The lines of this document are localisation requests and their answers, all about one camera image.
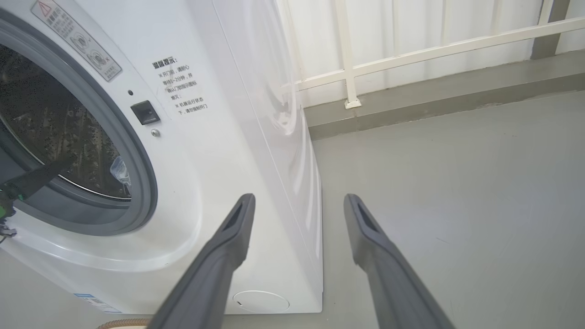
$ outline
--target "metal railing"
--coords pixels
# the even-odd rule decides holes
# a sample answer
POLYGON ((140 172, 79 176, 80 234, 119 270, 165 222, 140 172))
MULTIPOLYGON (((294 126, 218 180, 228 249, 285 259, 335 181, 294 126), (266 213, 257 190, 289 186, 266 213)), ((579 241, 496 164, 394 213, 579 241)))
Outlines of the metal railing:
MULTIPOLYGON (((506 32, 499 32, 498 27, 501 17, 501 5, 503 0, 494 0, 494 9, 491 17, 490 34, 487 36, 467 39, 459 42, 448 43, 447 34, 449 29, 449 12, 451 0, 443 0, 442 26, 441 26, 441 45, 415 52, 401 54, 398 48, 399 31, 398 31, 398 1, 392 0, 393 15, 393 43, 394 55, 381 60, 371 61, 369 63, 353 65, 352 44, 349 36, 349 22, 347 20, 347 7, 345 0, 335 0, 335 16, 337 21, 337 30, 341 44, 343 69, 320 74, 313 77, 304 77, 302 63, 299 63, 301 71, 301 80, 297 81, 299 90, 334 83, 345 80, 347 90, 346 108, 361 106, 360 100, 356 94, 355 78, 378 71, 388 70, 390 68, 409 65, 425 60, 435 59, 438 57, 449 56, 458 53, 469 52, 471 50, 482 49, 499 44, 517 42, 521 40, 533 39, 536 37, 554 35, 557 33, 568 32, 573 30, 585 29, 585 17, 565 19, 549 23, 550 12, 554 0, 543 0, 541 14, 538 24, 528 28, 515 29, 506 32)), ((286 21, 288 22, 288 32, 291 38, 291 47, 297 60, 301 62, 300 51, 298 47, 297 36, 293 27, 292 17, 288 0, 283 0, 286 21)))

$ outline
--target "white washing machine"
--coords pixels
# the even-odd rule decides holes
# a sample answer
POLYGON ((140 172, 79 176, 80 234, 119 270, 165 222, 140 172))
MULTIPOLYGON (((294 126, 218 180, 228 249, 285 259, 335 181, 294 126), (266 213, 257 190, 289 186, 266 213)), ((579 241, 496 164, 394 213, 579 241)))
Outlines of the white washing machine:
POLYGON ((76 155, 1 248, 105 312, 153 314, 254 193, 226 313, 321 311, 321 183, 272 0, 0 6, 0 181, 76 155))

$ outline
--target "gray baseboard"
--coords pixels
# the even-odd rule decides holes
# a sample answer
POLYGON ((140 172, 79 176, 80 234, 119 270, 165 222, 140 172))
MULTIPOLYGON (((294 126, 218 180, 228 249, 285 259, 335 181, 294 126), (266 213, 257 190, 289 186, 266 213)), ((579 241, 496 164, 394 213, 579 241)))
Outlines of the gray baseboard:
POLYGON ((585 90, 585 50, 483 68, 305 109, 313 140, 560 92, 585 90))

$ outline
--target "floor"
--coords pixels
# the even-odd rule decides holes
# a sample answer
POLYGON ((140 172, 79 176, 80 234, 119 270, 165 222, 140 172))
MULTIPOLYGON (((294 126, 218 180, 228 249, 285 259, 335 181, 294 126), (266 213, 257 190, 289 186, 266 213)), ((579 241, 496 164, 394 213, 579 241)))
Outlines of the floor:
MULTIPOLYGON (((358 194, 455 326, 583 328, 585 92, 314 142, 323 183, 320 314, 226 316, 223 328, 376 328, 342 201, 358 194)), ((0 251, 4 328, 91 329, 107 316, 0 251)))

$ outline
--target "warning label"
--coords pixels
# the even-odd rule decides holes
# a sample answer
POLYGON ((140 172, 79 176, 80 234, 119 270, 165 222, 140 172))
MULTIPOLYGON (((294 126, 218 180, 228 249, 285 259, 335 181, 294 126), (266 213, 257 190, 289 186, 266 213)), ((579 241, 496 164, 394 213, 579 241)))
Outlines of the warning label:
POLYGON ((117 309, 115 309, 115 308, 111 307, 110 305, 102 302, 101 300, 95 298, 93 295, 90 295, 90 294, 74 294, 74 295, 87 301, 89 304, 92 304, 93 306, 97 307, 98 309, 100 309, 104 313, 121 313, 117 309))
POLYGON ((63 38, 106 81, 112 80, 122 68, 67 12, 52 0, 35 2, 32 13, 63 38))
POLYGON ((165 94, 173 103, 173 110, 177 114, 185 115, 208 108, 189 65, 181 64, 171 56, 154 61, 152 66, 159 75, 165 94))

